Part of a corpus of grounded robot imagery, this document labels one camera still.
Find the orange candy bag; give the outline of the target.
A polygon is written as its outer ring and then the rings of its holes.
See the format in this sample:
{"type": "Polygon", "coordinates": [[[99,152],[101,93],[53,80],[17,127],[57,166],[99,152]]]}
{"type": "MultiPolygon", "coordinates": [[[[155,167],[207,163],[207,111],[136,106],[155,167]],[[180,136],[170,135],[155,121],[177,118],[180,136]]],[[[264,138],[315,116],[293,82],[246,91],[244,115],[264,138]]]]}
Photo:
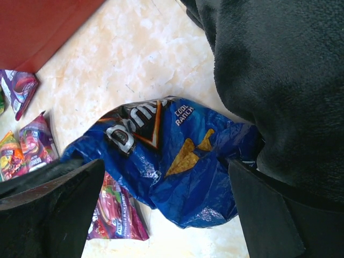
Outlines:
{"type": "Polygon", "coordinates": [[[8,131],[1,140],[1,182],[25,175],[27,167],[20,143],[8,131]]]}

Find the black floral pillow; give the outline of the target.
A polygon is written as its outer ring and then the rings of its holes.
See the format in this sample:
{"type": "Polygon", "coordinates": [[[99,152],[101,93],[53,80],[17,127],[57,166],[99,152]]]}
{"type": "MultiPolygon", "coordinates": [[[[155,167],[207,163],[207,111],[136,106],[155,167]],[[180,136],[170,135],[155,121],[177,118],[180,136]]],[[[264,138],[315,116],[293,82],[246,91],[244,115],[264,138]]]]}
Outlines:
{"type": "Polygon", "coordinates": [[[184,1],[225,107],[257,126],[269,177],[343,202],[343,1],[184,1]]]}

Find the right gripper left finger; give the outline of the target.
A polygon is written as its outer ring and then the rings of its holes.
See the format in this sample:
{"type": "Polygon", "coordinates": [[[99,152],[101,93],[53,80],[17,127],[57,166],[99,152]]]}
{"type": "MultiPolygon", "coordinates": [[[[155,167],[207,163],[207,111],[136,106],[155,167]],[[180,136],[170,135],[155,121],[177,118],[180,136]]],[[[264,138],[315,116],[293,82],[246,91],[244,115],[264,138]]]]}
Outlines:
{"type": "Polygon", "coordinates": [[[81,257],[104,162],[56,160],[1,183],[1,257],[81,257]]]}

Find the purple candy bag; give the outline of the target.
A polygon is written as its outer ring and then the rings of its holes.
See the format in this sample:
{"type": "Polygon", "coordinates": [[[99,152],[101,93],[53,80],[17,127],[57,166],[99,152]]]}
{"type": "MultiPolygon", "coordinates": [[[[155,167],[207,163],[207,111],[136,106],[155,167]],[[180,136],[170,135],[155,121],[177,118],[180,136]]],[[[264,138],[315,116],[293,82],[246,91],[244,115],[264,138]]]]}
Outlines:
{"type": "Polygon", "coordinates": [[[149,239],[133,197],[109,173],[104,175],[87,239],[149,239]]]}
{"type": "Polygon", "coordinates": [[[26,111],[37,87],[38,79],[32,73],[1,69],[1,87],[19,121],[26,111]]]}
{"type": "Polygon", "coordinates": [[[19,142],[29,173],[59,158],[52,133],[44,114],[45,112],[43,111],[19,130],[19,142]]]}

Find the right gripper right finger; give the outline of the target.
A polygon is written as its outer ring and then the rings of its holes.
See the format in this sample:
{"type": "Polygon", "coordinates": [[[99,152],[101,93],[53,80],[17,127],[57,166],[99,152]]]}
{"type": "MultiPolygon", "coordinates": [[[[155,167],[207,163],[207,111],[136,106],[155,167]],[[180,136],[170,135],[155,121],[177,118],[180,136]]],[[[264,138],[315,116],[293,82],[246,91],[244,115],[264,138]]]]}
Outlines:
{"type": "Polygon", "coordinates": [[[238,160],[228,172],[250,257],[343,257],[343,204],[238,160]]]}

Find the red brown paper bag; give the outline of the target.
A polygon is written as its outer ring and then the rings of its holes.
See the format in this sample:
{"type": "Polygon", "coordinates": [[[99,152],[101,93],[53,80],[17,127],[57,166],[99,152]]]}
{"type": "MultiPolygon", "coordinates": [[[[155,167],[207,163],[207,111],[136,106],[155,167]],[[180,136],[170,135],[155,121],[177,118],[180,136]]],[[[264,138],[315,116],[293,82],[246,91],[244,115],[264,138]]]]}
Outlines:
{"type": "Polygon", "coordinates": [[[36,73],[102,4],[1,1],[1,68],[36,73]]]}

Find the blue tortilla chips bag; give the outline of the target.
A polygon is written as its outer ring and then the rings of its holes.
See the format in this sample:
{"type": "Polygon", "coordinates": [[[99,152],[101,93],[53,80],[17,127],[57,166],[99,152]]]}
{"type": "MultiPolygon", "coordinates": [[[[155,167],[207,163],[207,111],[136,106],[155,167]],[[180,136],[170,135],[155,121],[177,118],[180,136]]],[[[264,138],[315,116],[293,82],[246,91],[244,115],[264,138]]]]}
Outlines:
{"type": "Polygon", "coordinates": [[[208,228],[237,216],[229,163],[256,167],[262,144],[256,126],[169,96],[107,112],[66,147],[62,158],[101,159],[136,200],[176,226],[208,228]]]}

